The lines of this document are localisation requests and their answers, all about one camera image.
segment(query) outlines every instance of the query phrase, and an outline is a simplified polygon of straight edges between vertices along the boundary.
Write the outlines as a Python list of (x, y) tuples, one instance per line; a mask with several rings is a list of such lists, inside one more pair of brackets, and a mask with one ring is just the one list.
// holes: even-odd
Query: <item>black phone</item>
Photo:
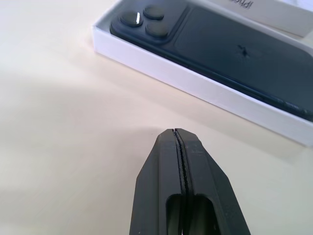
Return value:
[(313, 57), (184, 0), (134, 0), (111, 34), (281, 110), (313, 121)]

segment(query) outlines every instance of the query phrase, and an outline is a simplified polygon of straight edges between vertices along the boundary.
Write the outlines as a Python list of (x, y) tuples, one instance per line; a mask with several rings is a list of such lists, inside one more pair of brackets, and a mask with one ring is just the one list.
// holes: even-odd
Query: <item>white box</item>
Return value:
[(280, 30), (305, 37), (313, 30), (313, 11), (291, 0), (207, 0)]
[[(93, 26), (94, 50), (148, 76), (232, 112), (306, 146), (313, 146), (313, 122), (258, 101), (110, 34), (110, 22), (120, 11), (116, 3)], [(312, 53), (312, 48), (215, 4), (207, 7)]]

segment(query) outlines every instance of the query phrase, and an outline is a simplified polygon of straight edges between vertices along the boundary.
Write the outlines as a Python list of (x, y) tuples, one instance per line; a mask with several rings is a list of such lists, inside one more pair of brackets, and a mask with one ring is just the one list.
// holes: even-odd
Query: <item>table surface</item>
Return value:
[(95, 54), (112, 4), (0, 2), (0, 234), (128, 234), (136, 176), (175, 127), (228, 175), (253, 235), (313, 234), (313, 151)]

